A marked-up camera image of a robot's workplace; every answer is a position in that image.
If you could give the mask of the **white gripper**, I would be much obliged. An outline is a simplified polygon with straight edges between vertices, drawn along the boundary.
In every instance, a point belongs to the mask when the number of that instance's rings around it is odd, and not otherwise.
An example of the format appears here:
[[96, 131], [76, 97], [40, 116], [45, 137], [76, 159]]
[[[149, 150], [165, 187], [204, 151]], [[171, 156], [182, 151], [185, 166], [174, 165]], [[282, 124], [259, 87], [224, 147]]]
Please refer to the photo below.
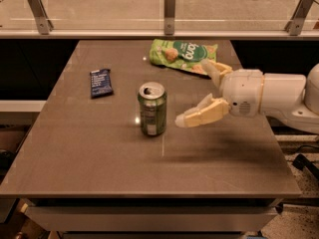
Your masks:
[[216, 122], [228, 113], [235, 117], [257, 115], [264, 80], [261, 71], [233, 71], [230, 66], [209, 59], [202, 60], [200, 64], [210, 76], [213, 85], [217, 89], [220, 87], [222, 98], [207, 95], [196, 107], [176, 117], [175, 124], [178, 127], [195, 127]]

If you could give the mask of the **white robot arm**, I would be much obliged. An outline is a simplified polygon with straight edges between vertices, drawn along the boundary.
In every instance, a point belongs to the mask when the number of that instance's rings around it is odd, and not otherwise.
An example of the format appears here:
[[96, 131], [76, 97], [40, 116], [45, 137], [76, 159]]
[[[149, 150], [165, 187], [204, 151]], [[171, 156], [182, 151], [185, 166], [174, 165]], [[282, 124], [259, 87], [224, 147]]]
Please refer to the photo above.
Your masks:
[[205, 59], [200, 62], [216, 93], [175, 119], [179, 127], [195, 127], [226, 115], [275, 118], [295, 129], [319, 133], [319, 67], [307, 76], [262, 73]]

